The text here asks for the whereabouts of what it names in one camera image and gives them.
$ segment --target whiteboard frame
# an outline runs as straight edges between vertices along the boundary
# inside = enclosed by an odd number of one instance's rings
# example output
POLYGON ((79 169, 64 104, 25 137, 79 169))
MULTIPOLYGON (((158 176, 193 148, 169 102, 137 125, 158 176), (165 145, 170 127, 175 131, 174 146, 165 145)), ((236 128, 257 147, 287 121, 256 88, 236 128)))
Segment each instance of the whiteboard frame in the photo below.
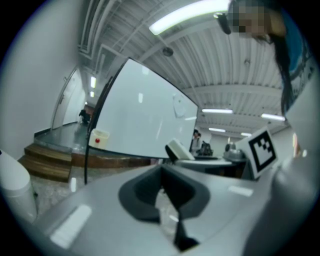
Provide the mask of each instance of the whiteboard frame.
MULTIPOLYGON (((147 158, 147 159, 169 159, 169 156, 166 157, 166 158, 163 158, 163 157, 156 157, 156 156, 143 156, 143 155, 134 155, 134 154, 126 154, 126 153, 119 153, 119 152, 115 152, 115 151, 110 151, 110 150, 105 150, 105 149, 100 149, 100 148, 96 148, 96 147, 93 147, 93 146, 90 146, 89 145, 89 141, 90 141, 90 137, 91 137, 91 133, 92 133, 92 130, 95 129, 97 127, 97 123, 98 123, 98 120, 99 120, 99 117, 100 117, 100 113, 101 113, 101 110, 105 104, 105 101, 109 95, 109 92, 112 88, 112 86, 114 85, 118 75, 120 74, 121 70, 123 69, 123 67, 125 66, 125 64, 127 63, 128 60, 132 60, 134 62, 137 62, 139 63, 140 65, 146 67, 146 65, 144 65, 143 63, 141 63, 140 61, 137 61, 131 57, 128 57, 125 62, 121 65, 121 67, 119 68, 119 70, 117 71, 117 73, 114 75, 112 81, 108 82, 102 92, 101 92, 101 95, 97 101, 97 104, 95 106, 95 111, 96 112, 93 117, 92 117, 92 125, 89 129, 89 137, 88 137, 88 140, 87 140, 87 147, 91 148, 91 149, 95 149, 95 150, 98 150, 98 151, 101 151, 101 152, 108 152, 108 153, 112 153, 114 155, 121 155, 121 156, 131 156, 131 157, 135 157, 135 158, 147 158)), ((177 86, 175 86, 173 83, 171 83, 170 81, 168 81, 166 78, 164 78, 162 75, 158 74, 157 72, 153 71, 152 69, 150 69, 152 72, 154 72, 155 74, 157 74, 159 77, 161 77, 162 79, 164 79, 165 81, 167 81, 170 85, 172 85, 173 87, 175 87, 179 92, 181 92, 186 98, 188 98, 192 103, 194 103, 194 105, 196 106, 197 110, 196 112, 198 113, 199 111, 199 106, 196 102, 194 102, 189 96, 187 96, 181 89, 179 89, 177 86)), ((193 127, 193 130, 195 130, 196 128, 196 122, 194 122, 194 127, 193 127)), ((192 135, 191 134, 191 140, 190 140, 190 145, 189 145, 189 148, 191 146, 191 143, 192 143, 192 135)))

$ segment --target white container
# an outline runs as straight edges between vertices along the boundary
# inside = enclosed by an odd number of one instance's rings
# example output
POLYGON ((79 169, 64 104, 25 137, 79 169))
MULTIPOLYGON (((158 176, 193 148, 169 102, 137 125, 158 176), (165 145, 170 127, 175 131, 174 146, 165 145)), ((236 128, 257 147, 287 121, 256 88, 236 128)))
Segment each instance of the white container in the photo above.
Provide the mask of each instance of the white container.
POLYGON ((30 175, 18 161, 2 150, 1 152, 1 193, 12 213, 32 223, 37 218, 37 208, 30 175))

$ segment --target speckled floor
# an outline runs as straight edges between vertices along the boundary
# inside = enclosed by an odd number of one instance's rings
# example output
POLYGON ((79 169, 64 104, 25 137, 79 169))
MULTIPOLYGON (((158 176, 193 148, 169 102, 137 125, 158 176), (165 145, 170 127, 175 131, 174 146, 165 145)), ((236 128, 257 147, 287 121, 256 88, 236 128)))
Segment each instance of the speckled floor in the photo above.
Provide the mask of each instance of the speckled floor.
MULTIPOLYGON (((88 169, 88 182, 94 180, 117 175, 126 171, 132 170, 132 168, 117 168, 117 169, 88 169)), ((72 167, 70 173, 70 179, 76 179, 76 191, 84 186, 84 169, 82 167, 72 167)), ((56 205, 61 200, 67 198, 71 193, 71 186, 69 183, 57 182, 47 180, 35 176, 31 176, 31 182, 33 190, 37 193, 36 206, 38 212, 38 218, 41 217, 51 207, 56 205)), ((160 211, 160 228, 163 230, 164 235, 170 240, 174 241, 178 212, 172 205, 166 193, 160 190, 156 198, 155 207, 160 211)))

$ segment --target whiteboard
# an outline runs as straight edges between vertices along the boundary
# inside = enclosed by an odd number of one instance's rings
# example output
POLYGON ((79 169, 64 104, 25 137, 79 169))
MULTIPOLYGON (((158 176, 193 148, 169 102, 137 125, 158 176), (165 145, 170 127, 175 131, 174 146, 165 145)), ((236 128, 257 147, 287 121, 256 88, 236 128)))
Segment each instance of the whiteboard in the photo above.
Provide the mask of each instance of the whiteboard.
POLYGON ((173 138, 189 150, 198 106, 167 80, 128 59, 104 101, 96 130, 109 134, 104 149, 168 158, 173 138))

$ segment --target ceiling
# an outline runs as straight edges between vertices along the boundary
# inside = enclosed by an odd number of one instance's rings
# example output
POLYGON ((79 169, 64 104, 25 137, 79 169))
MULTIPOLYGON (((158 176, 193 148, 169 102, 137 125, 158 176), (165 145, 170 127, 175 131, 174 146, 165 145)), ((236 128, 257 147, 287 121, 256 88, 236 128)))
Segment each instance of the ceiling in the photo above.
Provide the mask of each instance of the ceiling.
POLYGON ((79 39, 82 78, 90 88, 97 78, 94 106, 111 76, 132 57, 168 79, 199 106, 197 126, 218 128, 223 136, 243 138, 268 125, 271 133, 287 124, 261 118, 280 114, 281 77, 272 45, 222 32, 213 14, 186 20, 159 36, 155 21, 196 0, 88 0, 79 39), (166 57, 169 46, 174 54, 166 57), (229 108, 233 114, 202 113, 203 108, 229 108))

